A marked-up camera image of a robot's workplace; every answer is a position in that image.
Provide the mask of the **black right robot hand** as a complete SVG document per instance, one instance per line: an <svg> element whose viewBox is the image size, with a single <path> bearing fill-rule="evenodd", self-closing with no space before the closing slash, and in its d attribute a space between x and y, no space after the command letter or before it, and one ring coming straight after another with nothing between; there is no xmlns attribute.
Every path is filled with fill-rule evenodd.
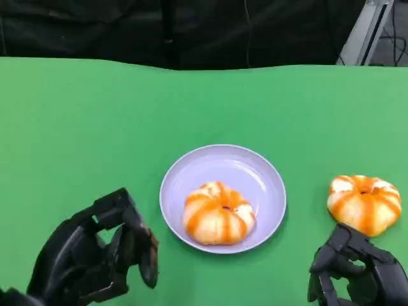
<svg viewBox="0 0 408 306"><path fill-rule="evenodd" d="M400 262L344 223L317 249L309 273L309 303L407 305L407 275Z"/></svg>

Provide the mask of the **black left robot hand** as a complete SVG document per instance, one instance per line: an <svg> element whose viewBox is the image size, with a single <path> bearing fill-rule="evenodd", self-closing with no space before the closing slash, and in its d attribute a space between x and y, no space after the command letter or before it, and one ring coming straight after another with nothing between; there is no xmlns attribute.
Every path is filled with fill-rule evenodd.
<svg viewBox="0 0 408 306"><path fill-rule="evenodd" d="M135 201L120 188L60 223L36 259L27 294L45 305L101 303L129 291L131 266L154 289L158 245Z"/></svg>

